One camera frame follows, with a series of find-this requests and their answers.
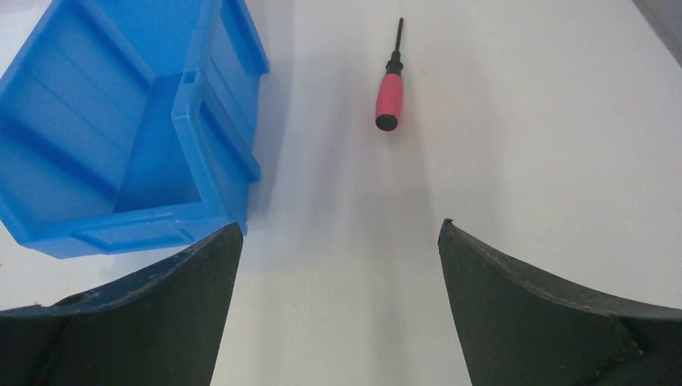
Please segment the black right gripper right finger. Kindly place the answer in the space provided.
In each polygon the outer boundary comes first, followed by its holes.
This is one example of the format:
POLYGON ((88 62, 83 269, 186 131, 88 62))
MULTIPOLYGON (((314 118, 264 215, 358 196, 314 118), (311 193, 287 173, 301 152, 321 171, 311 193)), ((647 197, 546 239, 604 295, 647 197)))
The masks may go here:
POLYGON ((472 384, 680 384, 680 310, 568 281, 451 220, 438 249, 472 384))

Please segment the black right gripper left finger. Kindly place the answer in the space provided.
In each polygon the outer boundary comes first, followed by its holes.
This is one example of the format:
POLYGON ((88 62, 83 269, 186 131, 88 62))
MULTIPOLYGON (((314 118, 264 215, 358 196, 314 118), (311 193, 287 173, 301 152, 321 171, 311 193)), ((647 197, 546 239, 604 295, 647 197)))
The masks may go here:
POLYGON ((54 305, 4 310, 2 384, 210 384, 242 247, 229 224, 54 305))

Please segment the blue plastic storage bin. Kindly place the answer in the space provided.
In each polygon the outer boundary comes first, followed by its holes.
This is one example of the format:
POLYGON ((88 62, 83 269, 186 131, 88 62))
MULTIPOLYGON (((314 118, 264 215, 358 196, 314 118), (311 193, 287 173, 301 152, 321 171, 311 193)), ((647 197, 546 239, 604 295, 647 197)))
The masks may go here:
POLYGON ((260 78, 243 1, 54 1, 1 79, 1 220, 52 257, 244 228, 260 78))

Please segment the red handled black screwdriver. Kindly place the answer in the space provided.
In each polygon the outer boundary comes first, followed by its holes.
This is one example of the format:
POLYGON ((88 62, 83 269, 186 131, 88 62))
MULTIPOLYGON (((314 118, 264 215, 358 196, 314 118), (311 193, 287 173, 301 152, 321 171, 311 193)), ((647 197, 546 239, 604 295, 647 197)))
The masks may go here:
POLYGON ((400 53, 403 26, 404 19, 400 17, 395 46, 385 66, 385 74, 376 98, 376 127, 386 132, 397 128, 403 108, 404 82, 401 73, 404 66, 400 53))

